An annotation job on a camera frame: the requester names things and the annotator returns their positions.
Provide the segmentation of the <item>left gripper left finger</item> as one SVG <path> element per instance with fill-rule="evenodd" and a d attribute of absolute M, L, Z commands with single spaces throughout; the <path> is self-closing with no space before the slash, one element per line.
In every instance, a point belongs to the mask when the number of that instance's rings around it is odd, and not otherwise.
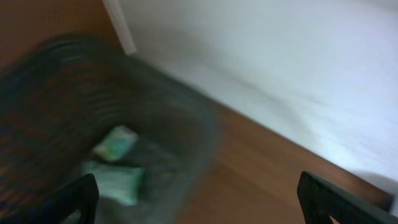
<path fill-rule="evenodd" d="M 1 224 L 59 224 L 77 210 L 80 211 L 79 224 L 94 224 L 98 200 L 95 177 L 86 174 L 55 192 L 38 207 L 2 218 Z"/>

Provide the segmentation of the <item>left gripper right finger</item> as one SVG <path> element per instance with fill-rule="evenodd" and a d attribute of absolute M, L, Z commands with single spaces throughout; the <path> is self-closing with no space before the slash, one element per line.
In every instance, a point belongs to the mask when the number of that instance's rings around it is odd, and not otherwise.
<path fill-rule="evenodd" d="M 397 217 L 303 171 L 297 196 L 306 224 L 397 224 Z"/>

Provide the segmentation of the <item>teal wet wipes packet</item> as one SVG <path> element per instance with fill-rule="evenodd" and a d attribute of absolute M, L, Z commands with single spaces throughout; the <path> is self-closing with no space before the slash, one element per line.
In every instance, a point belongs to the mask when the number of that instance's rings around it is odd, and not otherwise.
<path fill-rule="evenodd" d="M 143 168 L 88 161 L 82 164 L 81 172 L 94 175 L 101 198 L 114 200 L 124 206 L 137 204 Z"/>

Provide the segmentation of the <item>small green tissue packet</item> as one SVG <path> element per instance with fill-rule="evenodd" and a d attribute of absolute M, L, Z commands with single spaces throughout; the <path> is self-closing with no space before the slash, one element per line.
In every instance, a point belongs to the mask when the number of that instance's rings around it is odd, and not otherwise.
<path fill-rule="evenodd" d="M 116 126 L 93 148 L 93 153 L 108 162 L 117 161 L 138 139 L 139 136 L 128 127 Z"/>

